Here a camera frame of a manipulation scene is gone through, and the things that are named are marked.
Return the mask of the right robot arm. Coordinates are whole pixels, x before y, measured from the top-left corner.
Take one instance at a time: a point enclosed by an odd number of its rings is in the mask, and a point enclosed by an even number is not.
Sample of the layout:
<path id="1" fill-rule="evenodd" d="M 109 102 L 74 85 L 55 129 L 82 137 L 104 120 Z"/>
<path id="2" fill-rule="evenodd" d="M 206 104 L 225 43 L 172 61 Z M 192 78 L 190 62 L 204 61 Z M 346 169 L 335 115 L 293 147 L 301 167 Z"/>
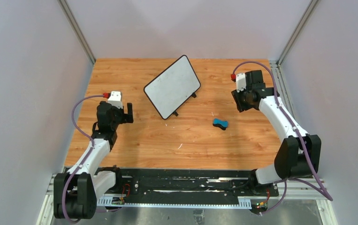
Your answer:
<path id="1" fill-rule="evenodd" d="M 281 145 L 274 162 L 254 169 L 250 186 L 254 189 L 284 179 L 301 178 L 318 172 L 321 139 L 303 129 L 290 115 L 273 87 L 267 87 L 260 70 L 232 74 L 236 89 L 231 92 L 239 112 L 262 112 L 276 131 Z"/>

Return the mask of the black framed whiteboard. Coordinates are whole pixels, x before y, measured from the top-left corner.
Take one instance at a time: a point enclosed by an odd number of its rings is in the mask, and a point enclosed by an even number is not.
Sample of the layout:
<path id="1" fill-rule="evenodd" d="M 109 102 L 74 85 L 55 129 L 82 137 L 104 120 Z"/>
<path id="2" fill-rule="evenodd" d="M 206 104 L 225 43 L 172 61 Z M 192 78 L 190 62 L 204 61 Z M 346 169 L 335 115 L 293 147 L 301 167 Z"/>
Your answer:
<path id="1" fill-rule="evenodd" d="M 182 55 L 144 87 L 144 93 L 164 120 L 178 116 L 177 109 L 196 98 L 201 82 L 187 55 Z"/>

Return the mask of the blue and black eraser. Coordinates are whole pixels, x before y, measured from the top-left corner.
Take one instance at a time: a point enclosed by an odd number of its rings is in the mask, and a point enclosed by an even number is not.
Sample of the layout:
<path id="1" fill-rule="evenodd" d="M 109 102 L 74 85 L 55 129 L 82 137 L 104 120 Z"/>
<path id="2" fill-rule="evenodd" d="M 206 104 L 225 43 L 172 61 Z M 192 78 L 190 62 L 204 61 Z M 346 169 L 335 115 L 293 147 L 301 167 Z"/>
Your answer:
<path id="1" fill-rule="evenodd" d="M 218 118 L 213 119 L 213 126 L 220 128 L 221 130 L 226 130 L 229 126 L 229 123 L 226 120 L 220 120 Z"/>

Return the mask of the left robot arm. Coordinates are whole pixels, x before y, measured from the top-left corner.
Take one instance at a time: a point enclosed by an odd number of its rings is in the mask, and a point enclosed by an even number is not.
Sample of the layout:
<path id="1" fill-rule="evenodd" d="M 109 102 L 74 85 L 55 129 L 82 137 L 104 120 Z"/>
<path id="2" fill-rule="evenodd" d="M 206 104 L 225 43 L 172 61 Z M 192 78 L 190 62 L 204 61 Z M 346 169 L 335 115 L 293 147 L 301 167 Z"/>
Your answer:
<path id="1" fill-rule="evenodd" d="M 133 105 L 127 103 L 125 112 L 123 107 L 101 101 L 96 116 L 84 154 L 73 167 L 54 178 L 53 215 L 73 224 L 81 219 L 91 219 L 98 199 L 110 188 L 119 188 L 122 184 L 119 168 L 97 170 L 115 144 L 118 126 L 133 123 Z"/>

